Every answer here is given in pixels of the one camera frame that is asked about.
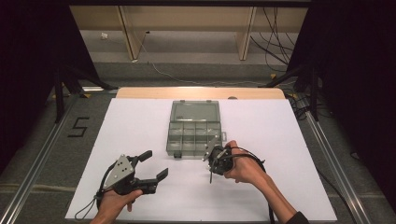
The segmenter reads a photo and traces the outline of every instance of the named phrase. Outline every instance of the table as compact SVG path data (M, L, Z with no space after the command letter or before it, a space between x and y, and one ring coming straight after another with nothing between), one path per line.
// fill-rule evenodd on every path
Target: table
M250 91L261 91L263 99L257 99L258 95ZM219 100L221 126L227 133L228 140L236 139L240 147L250 149L259 158L266 160L264 165L267 172L286 198L309 220L335 221L332 206L289 101L281 99L281 91L277 89L243 88L121 89L107 110L65 218L73 219L74 214L92 199L107 164L112 163L121 153L137 156L151 149L153 157L136 166L136 176L152 178L166 167L169 168L169 176L160 183L156 194L140 197L134 204L133 212L122 211L119 220L269 220L267 202L251 185L235 184L220 175L214 175L213 183L209 184L207 163L201 160L176 161L165 151L172 102L181 99L205 100L210 92L211 99ZM255 99L248 99L250 94ZM229 96L239 100L227 100ZM93 218L95 214L94 207L87 218Z

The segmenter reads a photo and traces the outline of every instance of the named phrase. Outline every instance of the right hand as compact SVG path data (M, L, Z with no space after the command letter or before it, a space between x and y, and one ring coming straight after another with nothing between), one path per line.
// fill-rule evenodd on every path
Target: right hand
M226 144L226 147L232 148L232 154L248 154L245 150L237 148L238 145L233 140ZM224 173L224 177L235 179L235 183L243 182L256 185L259 179L265 176L262 168L251 158L234 157L233 169Z

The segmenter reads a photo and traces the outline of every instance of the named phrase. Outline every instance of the hand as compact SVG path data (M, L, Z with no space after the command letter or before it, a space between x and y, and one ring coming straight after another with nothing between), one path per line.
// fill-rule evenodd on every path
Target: hand
M234 140L227 143L226 147L230 147L232 149L233 155L248 154L245 150L239 149ZM235 179L235 183L243 182L256 186L259 179L265 176L265 172L262 170L259 164L257 164L257 162L251 158L234 157L233 169L224 173L224 176L226 178Z
M99 211L91 224L112 223L116 220L125 205L127 205L128 212L131 212L132 202L142 194L143 191L140 189L126 195L119 195L114 190L106 192L100 204Z

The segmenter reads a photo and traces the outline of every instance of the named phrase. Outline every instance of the gray floor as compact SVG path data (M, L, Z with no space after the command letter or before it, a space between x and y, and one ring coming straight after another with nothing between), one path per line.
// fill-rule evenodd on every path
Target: gray floor
M120 32L104 31L108 34L107 40L101 40L101 33L82 32L100 78L115 86L256 87L269 82L272 74L283 74L266 65L265 54L253 43L250 43L247 60L239 61L232 33L150 32L144 41L145 50L141 52L137 62L129 60ZM253 36L264 44L259 34ZM292 48L289 40L282 36L282 44ZM271 47L269 50L282 57L278 48ZM286 68L273 57L268 56L267 61L277 70ZM83 86L91 85L85 81L81 83ZM280 88L290 92L287 89L291 86L292 84L281 85ZM65 213L113 97L114 93L100 92L77 98L16 223L71 222L64 220ZM71 106L73 97L65 96L64 99ZM366 167L349 155L353 148L342 127L332 117L324 100L319 98L319 102L323 104L319 106L319 123L370 219L373 223L396 223L396 215ZM0 211L6 209L43 147L54 125L55 109L55 100L50 95L26 144L0 176ZM88 129L83 137L70 137L80 132L73 129L77 118L89 118L79 123ZM307 119L299 120L299 125L315 165L337 185ZM340 197L323 179L322 183L337 215L337 223L352 223Z

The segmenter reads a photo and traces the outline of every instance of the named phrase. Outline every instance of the sleeve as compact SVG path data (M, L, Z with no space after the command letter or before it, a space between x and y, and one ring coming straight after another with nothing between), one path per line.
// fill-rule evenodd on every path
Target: sleeve
M309 224L303 213L296 213L286 224Z

